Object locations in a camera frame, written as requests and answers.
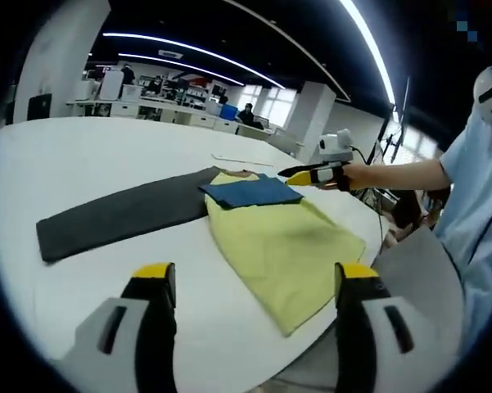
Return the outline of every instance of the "sleeve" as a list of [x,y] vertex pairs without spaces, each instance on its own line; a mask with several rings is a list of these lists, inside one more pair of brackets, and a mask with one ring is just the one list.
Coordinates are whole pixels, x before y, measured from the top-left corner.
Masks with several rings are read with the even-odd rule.
[[463,150],[466,144],[467,135],[472,124],[473,114],[467,120],[466,128],[457,136],[457,138],[451,143],[449,149],[444,153],[439,161],[444,169],[444,172],[448,175],[448,178],[454,182],[457,177],[457,168],[460,157],[463,155]]

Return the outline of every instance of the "blue fabric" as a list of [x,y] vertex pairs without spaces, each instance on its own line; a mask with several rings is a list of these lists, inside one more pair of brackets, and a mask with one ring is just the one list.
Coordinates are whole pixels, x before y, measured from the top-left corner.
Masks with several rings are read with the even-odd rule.
[[474,109],[464,131],[440,158],[454,183],[435,235],[452,256],[462,279],[465,316],[462,351],[475,342],[492,312],[492,127]]
[[302,196],[277,178],[260,174],[255,181],[242,181],[230,184],[206,185],[201,189],[209,194],[222,207],[278,205],[297,202]]

